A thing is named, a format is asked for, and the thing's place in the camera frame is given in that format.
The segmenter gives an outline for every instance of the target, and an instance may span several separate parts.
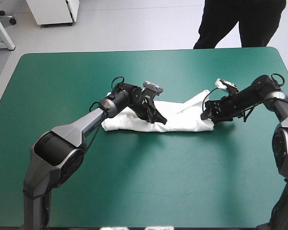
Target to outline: cable loop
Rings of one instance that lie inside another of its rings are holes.
[[[111,89],[112,89],[113,91],[115,91],[114,88],[113,88],[113,83],[114,83],[117,79],[120,79],[120,78],[122,78],[122,81],[119,82],[118,84],[122,84],[122,83],[125,82],[125,79],[124,79],[123,76],[118,76],[118,77],[114,78],[113,81],[112,81],[112,83],[111,83]]]
[[[275,80],[275,78],[273,77],[273,75],[279,76],[279,77],[282,79],[283,82],[282,82],[281,84],[278,84],[278,81]],[[279,87],[281,87],[281,86],[283,86],[283,85],[285,84],[285,78],[284,78],[282,75],[280,75],[279,73],[273,73],[273,74],[271,74],[271,78],[272,78],[272,80],[274,81],[274,83],[277,84]]]

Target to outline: person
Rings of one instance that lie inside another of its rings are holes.
[[[215,48],[238,22],[242,47],[267,46],[285,7],[286,0],[205,0],[193,48]]]

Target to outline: person's leg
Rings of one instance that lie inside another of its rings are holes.
[[[237,24],[236,7],[222,0],[205,0],[202,23],[198,30],[200,38],[193,49],[215,48]]]
[[[239,20],[242,47],[267,46],[279,26],[286,0],[261,8],[248,8]]]

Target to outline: black cable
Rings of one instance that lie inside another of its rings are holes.
[[[115,91],[114,88],[113,88],[113,83],[114,83],[117,79],[120,79],[120,78],[122,78],[122,80],[121,80],[121,82],[118,83],[118,84],[122,84],[122,83],[125,82],[125,78],[124,78],[123,76],[118,76],[118,77],[114,78],[113,81],[112,81],[112,83],[111,83],[111,89],[112,89],[113,91]]]
[[[89,108],[89,111],[91,112],[91,109],[93,108],[93,106],[95,105],[95,104],[98,104],[99,106],[98,106],[98,108],[100,108],[100,109],[102,109],[103,110],[103,113],[102,113],[102,117],[101,117],[101,120],[99,121],[99,124],[98,124],[98,126],[97,126],[97,128],[96,128],[96,132],[95,132],[95,134],[93,135],[93,138],[91,139],[91,141],[90,141],[90,143],[88,144],[88,146],[87,146],[87,149],[85,150],[85,152],[84,152],[84,155],[87,153],[87,151],[88,151],[88,149],[91,147],[91,145],[92,145],[92,143],[94,142],[94,140],[95,140],[95,138],[96,138],[96,135],[97,135],[97,133],[98,133],[98,131],[99,131],[99,129],[100,129],[100,127],[101,127],[101,123],[107,118],[107,116],[108,116],[108,108],[105,108],[100,102],[94,102],[94,103],[92,103],[92,105],[90,106],[90,108]]]
[[[283,82],[281,84],[278,84],[278,81],[274,79],[273,75],[279,76],[283,80]],[[285,84],[285,78],[282,75],[280,75],[279,73],[271,74],[271,78],[275,82],[275,84],[277,84],[279,87],[281,87],[281,86],[283,86]]]
[[[207,94],[206,96],[205,96],[205,98],[203,99],[203,103],[202,103],[202,111],[204,111],[204,103],[205,103],[205,100],[207,99],[207,97],[213,92],[213,91],[215,91],[215,90],[217,90],[218,88],[214,88],[213,90],[211,90],[211,92],[209,93],[209,94]]]
[[[103,114],[102,114],[102,118],[101,118],[101,120],[99,121],[99,124],[98,124],[98,126],[97,126],[97,128],[96,128],[96,132],[95,132],[94,136],[92,137],[90,143],[88,144],[87,149],[86,149],[86,151],[84,152],[84,155],[87,153],[87,151],[88,151],[89,148],[91,147],[92,143],[94,142],[94,140],[95,140],[95,138],[96,138],[96,136],[97,136],[97,133],[98,133],[100,127],[101,127],[101,123],[102,123],[106,118],[107,118],[107,112],[106,112],[106,110],[104,110],[104,112],[103,112]]]

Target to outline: white cloth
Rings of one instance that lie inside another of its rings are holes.
[[[143,121],[127,107],[114,118],[106,119],[102,127],[105,131],[118,129],[139,132],[212,131],[214,123],[210,119],[202,121],[200,117],[202,102],[208,94],[209,90],[204,90],[185,103],[155,101],[156,109],[168,120],[165,125]]]

